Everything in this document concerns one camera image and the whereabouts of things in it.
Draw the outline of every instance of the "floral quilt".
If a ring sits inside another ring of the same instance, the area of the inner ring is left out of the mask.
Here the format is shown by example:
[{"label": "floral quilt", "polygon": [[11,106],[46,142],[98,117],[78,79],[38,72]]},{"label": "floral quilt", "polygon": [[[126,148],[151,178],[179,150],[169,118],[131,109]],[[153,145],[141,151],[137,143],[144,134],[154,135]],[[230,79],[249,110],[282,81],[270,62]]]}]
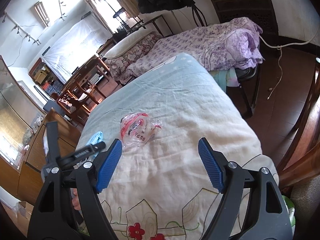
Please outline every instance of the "floral quilt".
[{"label": "floral quilt", "polygon": [[147,55],[142,57],[140,53],[135,62],[118,60],[112,64],[111,74],[116,80],[138,77],[182,52],[193,56],[207,71],[254,68],[263,60],[258,49],[261,33],[261,27],[247,17],[198,27],[160,39]]},{"label": "floral quilt", "polygon": [[148,52],[153,48],[156,42],[161,39],[162,36],[159,33],[152,32],[135,46],[129,49],[121,57],[114,59],[107,59],[105,64],[110,68],[110,73],[115,80],[123,80],[121,77],[126,73],[128,66],[136,62],[139,58],[147,55]]}]

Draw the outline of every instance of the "cream blanket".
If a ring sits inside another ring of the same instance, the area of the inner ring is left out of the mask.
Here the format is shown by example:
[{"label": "cream blanket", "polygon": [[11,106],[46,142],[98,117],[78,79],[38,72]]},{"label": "cream blanket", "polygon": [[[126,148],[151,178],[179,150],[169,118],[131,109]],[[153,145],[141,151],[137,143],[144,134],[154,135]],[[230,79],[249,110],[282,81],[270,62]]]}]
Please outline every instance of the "cream blanket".
[{"label": "cream blanket", "polygon": [[[278,181],[255,133],[188,54],[160,64],[105,99],[90,114],[78,147],[99,130],[109,147],[119,138],[120,119],[131,112],[148,113],[163,125],[145,146],[124,149],[108,188],[99,194],[119,239],[201,239],[221,200],[198,154],[201,137],[244,168],[268,167]],[[242,226],[248,193],[244,190],[232,234]]]}]

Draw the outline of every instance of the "white curtain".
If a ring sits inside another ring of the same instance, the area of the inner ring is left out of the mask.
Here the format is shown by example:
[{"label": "white curtain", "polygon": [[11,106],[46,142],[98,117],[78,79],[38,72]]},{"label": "white curtain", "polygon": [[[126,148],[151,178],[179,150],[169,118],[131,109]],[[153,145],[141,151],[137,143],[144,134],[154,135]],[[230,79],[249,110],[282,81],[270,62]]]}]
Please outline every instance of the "white curtain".
[{"label": "white curtain", "polygon": [[111,37],[112,33],[90,14],[60,37],[42,59],[65,84],[72,72]]}]

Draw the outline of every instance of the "metal screw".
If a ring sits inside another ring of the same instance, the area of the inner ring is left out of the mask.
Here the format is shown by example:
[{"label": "metal screw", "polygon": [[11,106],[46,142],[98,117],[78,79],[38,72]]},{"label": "metal screw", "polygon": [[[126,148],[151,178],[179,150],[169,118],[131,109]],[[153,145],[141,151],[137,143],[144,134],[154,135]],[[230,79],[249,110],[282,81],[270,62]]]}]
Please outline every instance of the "metal screw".
[{"label": "metal screw", "polygon": [[52,168],[51,172],[56,174],[57,172],[59,171],[59,168],[58,167],[54,167]]},{"label": "metal screw", "polygon": [[269,173],[269,170],[268,170],[268,168],[266,168],[266,167],[263,167],[263,168],[261,169],[261,171],[262,171],[264,174],[268,174],[268,173]]},{"label": "metal screw", "polygon": [[92,162],[86,162],[83,164],[83,167],[86,169],[91,168],[91,166],[92,166]]},{"label": "metal screw", "polygon": [[235,168],[237,167],[237,164],[234,163],[234,162],[229,162],[229,163],[228,163],[228,166],[229,166],[230,168],[232,168],[232,169],[235,169]]}]

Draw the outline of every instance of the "red flower embroidery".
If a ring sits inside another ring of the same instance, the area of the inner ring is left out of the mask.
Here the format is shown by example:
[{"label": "red flower embroidery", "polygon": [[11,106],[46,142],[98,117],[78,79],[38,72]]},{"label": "red flower embroidery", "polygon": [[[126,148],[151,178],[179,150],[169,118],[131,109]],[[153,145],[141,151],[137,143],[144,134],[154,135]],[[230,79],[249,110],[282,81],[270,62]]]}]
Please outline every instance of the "red flower embroidery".
[{"label": "red flower embroidery", "polygon": [[140,228],[139,223],[135,223],[134,226],[129,226],[128,230],[129,230],[129,236],[137,240],[142,240],[142,236],[145,233],[145,231]]},{"label": "red flower embroidery", "polygon": [[165,240],[163,234],[156,234],[156,236],[151,237],[150,240]]}]

